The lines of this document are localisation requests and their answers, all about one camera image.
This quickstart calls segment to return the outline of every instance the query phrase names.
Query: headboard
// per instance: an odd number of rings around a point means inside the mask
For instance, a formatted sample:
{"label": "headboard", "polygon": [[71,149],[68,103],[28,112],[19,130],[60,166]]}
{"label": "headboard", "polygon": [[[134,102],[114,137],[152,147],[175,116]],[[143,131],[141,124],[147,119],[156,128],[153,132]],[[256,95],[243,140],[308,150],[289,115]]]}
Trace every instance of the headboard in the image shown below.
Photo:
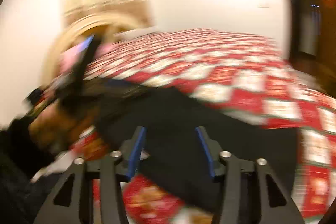
{"label": "headboard", "polygon": [[80,37],[93,33],[104,35],[106,42],[117,42],[114,34],[145,27],[134,16],[119,12],[102,12],[88,15],[68,26],[51,46],[42,69],[41,85],[47,86],[58,71],[60,54],[82,42]]}

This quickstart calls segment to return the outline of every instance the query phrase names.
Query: silver screw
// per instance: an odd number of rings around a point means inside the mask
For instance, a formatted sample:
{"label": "silver screw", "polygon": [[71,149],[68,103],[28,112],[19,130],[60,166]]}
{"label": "silver screw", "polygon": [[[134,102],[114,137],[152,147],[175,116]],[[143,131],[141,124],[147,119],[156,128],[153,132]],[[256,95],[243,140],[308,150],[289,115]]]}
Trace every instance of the silver screw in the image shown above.
{"label": "silver screw", "polygon": [[232,155],[229,151],[222,151],[222,152],[219,153],[219,154],[220,154],[220,156],[221,156],[222,158],[230,158],[231,155]]}
{"label": "silver screw", "polygon": [[77,165],[81,165],[85,162],[85,160],[83,158],[76,158],[73,163],[77,164]]}
{"label": "silver screw", "polygon": [[260,159],[257,159],[257,163],[259,165],[266,165],[267,164],[267,160],[263,159],[263,158],[260,158]]}
{"label": "silver screw", "polygon": [[119,150],[114,150],[110,153],[110,156],[113,158],[119,158],[121,157],[121,152]]}

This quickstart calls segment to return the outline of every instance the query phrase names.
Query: black sleeve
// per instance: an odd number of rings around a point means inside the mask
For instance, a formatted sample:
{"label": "black sleeve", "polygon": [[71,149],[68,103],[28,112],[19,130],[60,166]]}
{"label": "black sleeve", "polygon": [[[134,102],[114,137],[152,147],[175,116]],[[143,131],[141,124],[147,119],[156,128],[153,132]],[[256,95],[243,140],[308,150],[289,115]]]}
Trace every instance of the black sleeve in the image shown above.
{"label": "black sleeve", "polygon": [[30,139],[28,126],[31,122],[30,117],[13,120],[7,130],[6,138],[8,156],[29,179],[42,167],[54,161],[52,154],[40,150]]}

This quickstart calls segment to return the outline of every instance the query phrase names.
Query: bed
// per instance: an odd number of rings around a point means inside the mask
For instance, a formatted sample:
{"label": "bed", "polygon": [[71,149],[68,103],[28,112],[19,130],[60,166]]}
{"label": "bed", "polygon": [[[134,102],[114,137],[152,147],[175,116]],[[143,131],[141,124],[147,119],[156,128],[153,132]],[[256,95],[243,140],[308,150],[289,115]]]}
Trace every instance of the bed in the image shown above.
{"label": "bed", "polygon": [[[142,27],[132,18],[109,16],[96,16],[94,24],[86,18],[84,28],[77,22],[63,33],[48,57],[44,85],[56,76],[57,55],[76,36],[100,25],[114,30],[112,35],[116,26]],[[116,43],[88,66],[85,80],[96,77],[175,86],[251,124],[299,127],[302,149],[292,197],[305,221],[319,220],[336,197],[336,100],[303,84],[271,38],[214,29],[156,32]]]}

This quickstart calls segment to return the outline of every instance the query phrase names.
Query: pink pillow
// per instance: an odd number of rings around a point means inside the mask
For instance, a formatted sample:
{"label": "pink pillow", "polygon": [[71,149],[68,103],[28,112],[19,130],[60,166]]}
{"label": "pink pillow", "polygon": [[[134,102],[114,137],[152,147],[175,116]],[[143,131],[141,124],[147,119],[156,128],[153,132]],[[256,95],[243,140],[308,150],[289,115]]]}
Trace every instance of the pink pillow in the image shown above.
{"label": "pink pillow", "polygon": [[[72,48],[68,49],[64,53],[61,54],[60,56],[60,61],[59,61],[59,74],[61,75],[65,72],[70,71],[72,66],[77,62],[79,58],[79,54],[85,49],[85,41],[73,46]],[[116,48],[115,44],[102,44],[98,47],[96,54],[94,56],[94,60],[101,58],[105,54],[108,54],[112,50]]]}

